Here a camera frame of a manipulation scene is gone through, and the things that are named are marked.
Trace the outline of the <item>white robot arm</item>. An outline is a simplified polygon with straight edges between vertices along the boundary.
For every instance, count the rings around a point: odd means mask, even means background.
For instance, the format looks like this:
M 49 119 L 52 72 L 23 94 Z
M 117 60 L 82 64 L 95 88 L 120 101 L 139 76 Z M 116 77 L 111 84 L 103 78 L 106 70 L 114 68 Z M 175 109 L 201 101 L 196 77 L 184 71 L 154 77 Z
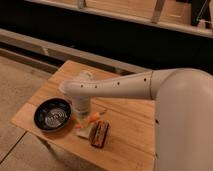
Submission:
M 213 75 L 198 69 L 154 70 L 104 80 L 65 80 L 59 90 L 78 114 L 92 97 L 155 102 L 154 171 L 213 171 Z

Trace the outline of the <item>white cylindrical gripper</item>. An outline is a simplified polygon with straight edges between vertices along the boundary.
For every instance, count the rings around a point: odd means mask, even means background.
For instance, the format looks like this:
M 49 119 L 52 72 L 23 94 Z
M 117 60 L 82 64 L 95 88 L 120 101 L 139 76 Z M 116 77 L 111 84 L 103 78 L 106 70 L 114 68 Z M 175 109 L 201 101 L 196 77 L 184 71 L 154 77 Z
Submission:
M 73 98 L 72 109 L 80 120 L 85 119 L 90 114 L 91 101 L 89 98 Z

